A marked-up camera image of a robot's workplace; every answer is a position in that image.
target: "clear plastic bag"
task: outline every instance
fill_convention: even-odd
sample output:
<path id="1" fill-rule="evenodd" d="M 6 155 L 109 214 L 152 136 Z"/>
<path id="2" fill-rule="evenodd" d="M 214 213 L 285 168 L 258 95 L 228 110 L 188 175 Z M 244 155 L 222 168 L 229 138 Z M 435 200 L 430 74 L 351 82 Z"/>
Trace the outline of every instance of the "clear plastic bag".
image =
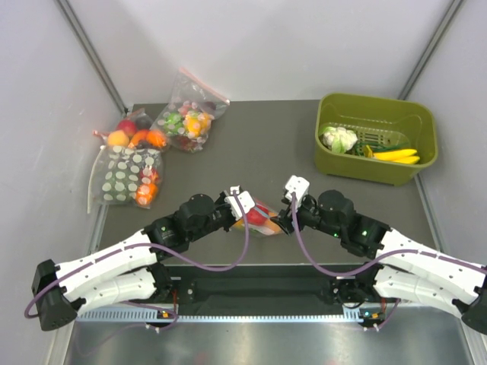
<path id="1" fill-rule="evenodd" d="M 162 154 L 154 148 L 103 146 L 91 170 L 88 212 L 94 202 L 150 208 L 162 176 Z"/>
<path id="2" fill-rule="evenodd" d="M 108 146 L 165 151 L 169 148 L 169 138 L 160 129 L 152 129 L 153 124 L 152 118 L 141 108 L 120 120 L 114 131 L 93 131 L 93 134 L 101 137 Z"/>
<path id="3" fill-rule="evenodd" d="M 197 152 L 203 149 L 212 122 L 221 117 L 229 105 L 230 100 L 181 68 L 170 102 L 156 118 L 153 128 L 167 135 L 174 147 Z"/>
<path id="4" fill-rule="evenodd" d="M 271 222 L 271 217 L 276 217 L 278 212 L 262 203 L 260 200 L 253 198 L 256 205 L 247 213 L 250 232 L 254 236 L 273 236 L 282 233 L 281 228 Z M 238 230 L 245 230 L 244 220 L 240 219 L 232 227 Z"/>

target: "orange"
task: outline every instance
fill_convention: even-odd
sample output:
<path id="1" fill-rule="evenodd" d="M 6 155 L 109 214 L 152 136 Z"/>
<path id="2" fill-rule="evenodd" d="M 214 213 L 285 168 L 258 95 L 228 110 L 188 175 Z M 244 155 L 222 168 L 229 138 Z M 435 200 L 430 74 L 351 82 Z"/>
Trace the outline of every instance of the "orange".
<path id="1" fill-rule="evenodd" d="M 108 135 L 107 144 L 109 146 L 127 147 L 129 144 L 129 137 L 127 137 L 124 131 L 114 131 Z"/>
<path id="2" fill-rule="evenodd" d="M 137 144 L 141 141 L 144 141 L 147 138 L 147 134 L 149 133 L 148 129 L 141 129 L 140 131 L 136 132 L 132 139 L 130 140 L 129 147 L 135 148 Z"/>
<path id="3" fill-rule="evenodd" d="M 146 139 L 147 142 L 158 148 L 166 147 L 167 144 L 166 135 L 158 129 L 152 129 L 149 131 Z"/>
<path id="4" fill-rule="evenodd" d="M 158 193 L 158 188 L 155 184 L 142 184 L 137 189 L 135 195 L 135 201 L 142 207 L 147 207 L 154 200 L 154 197 Z"/>

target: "green vegetable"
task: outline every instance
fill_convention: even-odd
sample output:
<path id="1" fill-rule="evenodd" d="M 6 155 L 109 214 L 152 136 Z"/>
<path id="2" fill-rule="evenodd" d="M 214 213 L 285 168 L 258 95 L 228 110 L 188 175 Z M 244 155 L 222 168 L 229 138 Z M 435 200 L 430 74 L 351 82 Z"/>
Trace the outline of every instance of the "green vegetable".
<path id="1" fill-rule="evenodd" d="M 337 154 L 344 154 L 351 150 L 357 140 L 355 132 L 343 127 L 326 127 L 323 129 L 323 144 Z"/>

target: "yellow banana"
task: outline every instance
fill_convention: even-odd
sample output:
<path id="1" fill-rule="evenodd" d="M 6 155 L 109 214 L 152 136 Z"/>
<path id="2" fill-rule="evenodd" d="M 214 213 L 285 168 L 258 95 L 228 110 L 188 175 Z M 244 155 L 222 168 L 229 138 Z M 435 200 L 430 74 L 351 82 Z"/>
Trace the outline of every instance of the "yellow banana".
<path id="1" fill-rule="evenodd" d="M 382 161 L 395 161 L 400 158 L 409 157 L 416 154 L 418 151 L 412 148 L 404 148 L 402 150 L 388 151 L 388 152 L 375 152 L 374 158 Z"/>
<path id="2" fill-rule="evenodd" d="M 407 163 L 409 165 L 413 165 L 414 163 L 417 163 L 418 161 L 419 161 L 419 156 L 409 156 L 409 157 L 404 157 L 404 158 L 394 160 L 392 162 Z"/>

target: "green basket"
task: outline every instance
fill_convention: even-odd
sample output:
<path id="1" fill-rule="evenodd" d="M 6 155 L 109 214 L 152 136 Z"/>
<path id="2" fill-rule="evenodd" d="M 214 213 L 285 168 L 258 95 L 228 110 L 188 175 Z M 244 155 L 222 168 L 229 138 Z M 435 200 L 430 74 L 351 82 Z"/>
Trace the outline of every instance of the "green basket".
<path id="1" fill-rule="evenodd" d="M 336 154 L 320 140 L 319 133 L 327 126 L 352 129 L 359 141 L 415 148 L 419 163 L 408 165 L 375 160 L 357 155 L 355 150 Z M 314 137 L 314 163 L 322 173 L 395 186 L 410 181 L 434 163 L 438 155 L 433 115 L 423 105 L 410 101 L 351 94 L 327 95 L 320 101 Z"/>

